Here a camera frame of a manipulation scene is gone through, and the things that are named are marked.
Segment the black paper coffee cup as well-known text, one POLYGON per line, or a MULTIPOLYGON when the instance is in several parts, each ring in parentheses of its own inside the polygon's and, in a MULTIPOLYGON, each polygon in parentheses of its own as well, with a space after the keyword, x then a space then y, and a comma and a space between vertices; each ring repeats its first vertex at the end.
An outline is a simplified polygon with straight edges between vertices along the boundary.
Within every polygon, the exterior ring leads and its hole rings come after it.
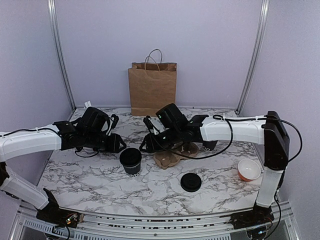
POLYGON ((141 172, 141 162, 139 164, 137 164, 136 166, 132 166, 132 167, 127 167, 124 165, 122 165, 122 166, 123 166, 126 174, 131 177, 135 177, 135 176, 139 175, 141 172))

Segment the black plastic cup lid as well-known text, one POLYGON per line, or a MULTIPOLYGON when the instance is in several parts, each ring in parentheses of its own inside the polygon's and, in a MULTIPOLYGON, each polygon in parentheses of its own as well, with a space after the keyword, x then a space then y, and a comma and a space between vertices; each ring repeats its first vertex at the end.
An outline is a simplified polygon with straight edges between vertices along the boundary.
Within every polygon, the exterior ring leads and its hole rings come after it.
POLYGON ((142 154, 137 148, 126 148, 119 156, 120 163, 126 167, 134 167, 141 163, 142 154))

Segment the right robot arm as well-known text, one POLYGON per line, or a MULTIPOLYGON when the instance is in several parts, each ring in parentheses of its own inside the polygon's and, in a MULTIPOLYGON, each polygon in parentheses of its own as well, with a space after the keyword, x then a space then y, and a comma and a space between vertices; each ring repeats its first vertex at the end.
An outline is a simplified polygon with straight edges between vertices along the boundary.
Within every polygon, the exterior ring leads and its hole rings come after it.
POLYGON ((159 130, 150 116, 143 119, 149 133, 139 149, 145 153, 170 151, 177 143, 216 143, 217 141, 249 142, 264 146, 264 173, 261 186, 251 210, 234 213, 230 222, 234 229, 248 228, 273 220, 271 205, 281 187, 288 164, 290 137, 286 131, 287 121, 280 119, 275 111, 253 117, 226 118, 222 115, 195 115, 191 119, 171 103, 156 116, 164 126, 159 130))

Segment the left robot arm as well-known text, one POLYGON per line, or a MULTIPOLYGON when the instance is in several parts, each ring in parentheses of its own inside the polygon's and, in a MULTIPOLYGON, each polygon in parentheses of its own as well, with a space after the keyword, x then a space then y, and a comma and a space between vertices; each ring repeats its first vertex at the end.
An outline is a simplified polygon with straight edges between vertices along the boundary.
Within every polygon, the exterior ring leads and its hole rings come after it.
POLYGON ((127 145, 119 134, 113 133, 119 117, 108 116, 95 107, 87 107, 74 121, 56 121, 43 127, 19 129, 0 134, 0 189, 7 195, 31 204, 37 210, 37 219, 76 228, 81 214, 60 208, 52 192, 39 188, 16 174, 6 161, 28 154, 74 149, 79 153, 89 148, 100 152, 118 154, 127 145))

